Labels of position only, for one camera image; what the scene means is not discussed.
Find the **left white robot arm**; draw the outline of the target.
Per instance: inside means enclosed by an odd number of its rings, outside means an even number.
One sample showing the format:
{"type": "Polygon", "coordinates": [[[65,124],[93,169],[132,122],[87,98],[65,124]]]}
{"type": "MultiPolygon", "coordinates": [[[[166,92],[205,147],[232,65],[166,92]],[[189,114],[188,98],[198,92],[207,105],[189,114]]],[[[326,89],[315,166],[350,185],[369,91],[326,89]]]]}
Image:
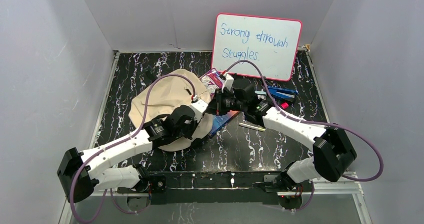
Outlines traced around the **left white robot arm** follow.
{"type": "Polygon", "coordinates": [[[128,135],[96,148],[65,151],[56,172],[69,203],[78,203],[94,191],[130,188],[144,192],[149,178],[135,167],[114,168],[124,159],[150,152],[175,141],[194,137],[206,113],[200,101],[181,105],[170,114],[158,115],[128,135]]]}

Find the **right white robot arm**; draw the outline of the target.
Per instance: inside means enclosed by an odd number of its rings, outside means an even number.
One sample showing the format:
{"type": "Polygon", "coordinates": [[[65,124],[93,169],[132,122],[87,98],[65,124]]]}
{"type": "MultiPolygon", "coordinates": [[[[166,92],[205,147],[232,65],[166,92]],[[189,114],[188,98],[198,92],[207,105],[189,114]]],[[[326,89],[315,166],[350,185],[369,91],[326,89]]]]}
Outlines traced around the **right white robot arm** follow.
{"type": "Polygon", "coordinates": [[[229,111],[243,112],[247,121],[278,131],[310,149],[312,157],[290,163],[271,182],[288,191],[295,191],[302,182],[314,178],[336,182],[357,157],[344,130],[303,123],[275,106],[271,98],[258,98],[252,85],[231,90],[217,88],[207,111],[217,116],[229,111]]]}

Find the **beige canvas backpack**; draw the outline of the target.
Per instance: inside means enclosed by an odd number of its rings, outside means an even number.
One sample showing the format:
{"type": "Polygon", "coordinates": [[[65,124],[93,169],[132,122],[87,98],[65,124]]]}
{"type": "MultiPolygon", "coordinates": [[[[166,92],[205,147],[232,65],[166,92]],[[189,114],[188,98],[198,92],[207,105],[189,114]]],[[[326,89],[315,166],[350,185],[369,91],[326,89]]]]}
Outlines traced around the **beige canvas backpack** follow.
{"type": "MultiPolygon", "coordinates": [[[[210,103],[211,94],[194,73],[185,69],[177,69],[173,71],[172,74],[179,74],[188,78],[193,83],[196,93],[200,99],[206,103],[210,103]]],[[[128,116],[136,128],[141,125],[144,116],[145,101],[148,89],[149,88],[147,87],[131,101],[131,109],[128,116]]],[[[150,92],[145,122],[148,122],[161,114],[171,114],[177,107],[181,105],[189,106],[191,103],[192,93],[193,89],[185,79],[175,76],[161,79],[154,85],[150,92]]],[[[159,148],[163,151],[174,152],[190,147],[191,144],[196,141],[196,139],[202,139],[209,134],[213,127],[213,118],[214,116],[211,114],[204,115],[198,127],[194,131],[192,141],[182,137],[168,145],[164,145],[159,148]]]]}

